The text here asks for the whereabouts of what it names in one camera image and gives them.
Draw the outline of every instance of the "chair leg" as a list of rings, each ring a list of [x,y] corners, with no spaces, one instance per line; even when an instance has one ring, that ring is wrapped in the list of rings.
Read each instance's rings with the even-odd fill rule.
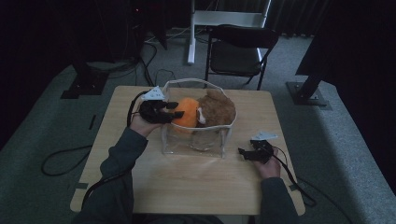
[[[254,77],[251,77],[251,78],[247,81],[247,83],[245,83],[245,85],[249,84],[250,81],[251,81],[251,79],[253,79],[253,78],[254,78]]]
[[[207,53],[206,53],[206,69],[205,69],[205,81],[209,79],[209,66],[210,66],[210,54],[212,50],[212,37],[209,36],[207,40]]]
[[[257,90],[259,91],[262,88],[262,78],[264,77],[264,70],[260,73],[259,85],[257,86]]]

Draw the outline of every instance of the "stand base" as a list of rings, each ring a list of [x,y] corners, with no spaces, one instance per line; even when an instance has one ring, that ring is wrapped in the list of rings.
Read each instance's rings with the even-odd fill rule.
[[[89,85],[80,85],[78,76],[73,81],[68,91],[64,91],[61,99],[78,99],[80,95],[101,95],[106,85],[108,73],[92,71],[94,80]]]
[[[299,95],[299,91],[304,85],[303,82],[286,82],[286,85],[295,105],[317,105],[322,110],[332,110],[329,101],[323,99],[319,90],[315,90],[309,99],[305,99]]]

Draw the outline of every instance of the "cable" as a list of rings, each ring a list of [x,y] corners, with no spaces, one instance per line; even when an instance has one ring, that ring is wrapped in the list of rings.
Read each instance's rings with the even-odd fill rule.
[[[132,72],[136,72],[136,69],[134,69],[134,70],[132,70],[132,71],[130,71],[130,72],[127,72],[126,74],[117,76],[117,77],[108,77],[107,79],[117,79],[117,78],[121,78],[121,77],[126,77],[126,76],[132,74]]]
[[[286,173],[288,173],[288,177],[291,181],[291,183],[293,183],[293,185],[295,186],[295,188],[297,188],[297,190],[299,190],[305,197],[307,197],[312,203],[306,203],[304,202],[305,205],[309,206],[309,207],[315,207],[317,205],[317,201],[315,199],[313,199],[309,194],[307,194],[295,181],[293,175],[291,174],[291,171],[289,170],[289,167],[287,164],[285,164],[285,162],[283,162],[278,156],[276,155],[272,155],[275,159],[277,159],[283,166],[283,168],[285,168]]]
[[[95,184],[93,184],[87,190],[87,192],[84,195],[84,199],[82,200],[81,210],[84,207],[85,202],[87,201],[87,199],[90,197],[90,195],[93,193],[94,190],[96,190],[97,188],[101,187],[102,185],[104,185],[105,183],[107,183],[107,182],[109,182],[111,180],[115,180],[115,179],[121,178],[121,177],[123,177],[125,175],[128,175],[129,173],[131,173],[131,170],[132,170],[132,168],[131,169],[127,169],[124,172],[121,172],[119,174],[113,175],[113,176],[111,176],[111,177],[109,177],[107,179],[101,179],[98,182],[96,182]]]
[[[131,121],[132,121],[132,114],[134,114],[132,111],[134,110],[134,104],[136,103],[136,100],[139,96],[148,93],[148,91],[142,91],[139,94],[136,95],[136,97],[132,100],[131,105],[129,106],[128,109],[128,115],[126,118],[126,126],[129,127],[131,126]]]
[[[48,176],[59,176],[59,175],[65,175],[65,174],[69,173],[70,171],[72,171],[72,170],[74,170],[76,167],[78,167],[78,166],[90,155],[91,150],[89,150],[89,151],[81,158],[81,160],[79,160],[73,167],[71,167],[70,169],[68,169],[68,170],[66,170],[66,171],[57,173],[57,174],[48,173],[48,172],[46,171],[46,169],[45,169],[46,163],[47,163],[47,161],[48,161],[50,158],[54,157],[54,156],[57,155],[57,154],[65,153],[65,152],[70,152],[70,151],[81,150],[81,149],[87,148],[87,147],[92,147],[92,145],[90,145],[90,146],[85,146],[85,147],[75,147],[75,148],[70,148],[70,149],[64,149],[64,150],[60,150],[60,151],[57,151],[57,152],[54,152],[54,153],[49,154],[48,157],[47,157],[46,159],[44,159],[43,162],[41,163],[41,172],[42,172],[44,175],[48,175]]]
[[[306,181],[305,179],[303,179],[299,176],[297,176],[297,179],[302,180],[303,182],[305,182],[305,184],[309,185],[311,188],[315,189],[317,192],[319,192],[321,195],[323,195],[327,200],[329,200],[330,203],[332,203],[344,215],[344,217],[346,217],[346,219],[349,223],[353,223],[352,219],[347,215],[347,212],[344,211],[344,209],[340,205],[338,205],[333,199],[331,199],[329,195],[327,195],[326,193],[324,193],[319,188],[317,188],[310,182]]]
[[[207,41],[207,40],[205,40],[205,39],[203,39],[203,38],[201,38],[201,37],[195,37],[195,40],[198,41],[198,42],[200,42],[200,43],[203,43],[203,44],[209,43],[209,41]]]
[[[168,73],[171,74],[171,77],[172,77],[174,80],[177,79],[176,76],[175,76],[175,73],[174,73],[173,71],[171,71],[171,70],[166,70],[166,69],[160,69],[160,70],[158,70],[157,72],[155,72],[155,74],[154,74],[154,77],[155,77],[155,79],[154,79],[154,85],[155,85],[155,86],[157,86],[158,74],[159,74],[161,71],[168,72]]]
[[[154,45],[152,45],[152,44],[149,44],[149,43],[145,43],[145,44],[153,47],[153,49],[154,49],[154,54],[153,54],[153,55],[151,56],[151,58],[148,60],[148,63],[147,63],[147,64],[145,64],[145,61],[143,61],[143,59],[142,59],[141,57],[140,57],[139,59],[140,59],[140,62],[144,65],[146,81],[148,82],[148,85],[149,85],[149,86],[153,87],[153,86],[154,86],[154,83],[152,82],[151,77],[150,77],[150,75],[149,75],[149,65],[151,64],[151,62],[152,62],[152,60],[154,59],[154,57],[157,55],[157,48],[156,48]]]
[[[112,68],[98,68],[95,67],[91,64],[88,64],[88,66],[92,69],[92,70],[96,70],[99,72],[107,72],[107,73],[113,73],[113,72],[123,72],[123,71],[128,71],[131,69],[136,69],[136,66],[138,65],[137,61],[134,60],[127,60],[126,64],[122,64],[120,66],[116,66],[116,67],[112,67]]]
[[[285,157],[286,166],[288,166],[288,157],[286,157],[286,153],[282,149],[280,149],[279,147],[276,147],[276,148],[283,153],[283,156]]]

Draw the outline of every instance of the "person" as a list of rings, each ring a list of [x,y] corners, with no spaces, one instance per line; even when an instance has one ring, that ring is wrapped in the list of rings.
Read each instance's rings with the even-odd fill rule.
[[[222,223],[214,216],[139,216],[133,214],[134,192],[131,170],[134,168],[135,161],[144,152],[149,134],[161,126],[161,124],[146,122],[138,113],[133,115],[130,127],[125,128],[120,140],[109,149],[108,158],[100,166],[102,179],[128,172],[94,190],[81,211],[73,218],[73,224]],[[261,223],[297,223],[297,212],[280,178],[279,162],[273,157],[265,164],[254,161],[254,165],[262,177]]]

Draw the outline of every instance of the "transparent box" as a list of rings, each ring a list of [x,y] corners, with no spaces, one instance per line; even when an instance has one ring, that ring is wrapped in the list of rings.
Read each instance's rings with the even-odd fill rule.
[[[222,88],[198,78],[168,81],[163,87],[165,101],[178,102],[184,97],[199,99],[206,89],[215,89],[226,95]],[[233,123],[205,128],[187,128],[175,123],[162,126],[164,154],[194,155],[225,158],[225,145],[232,134]]]

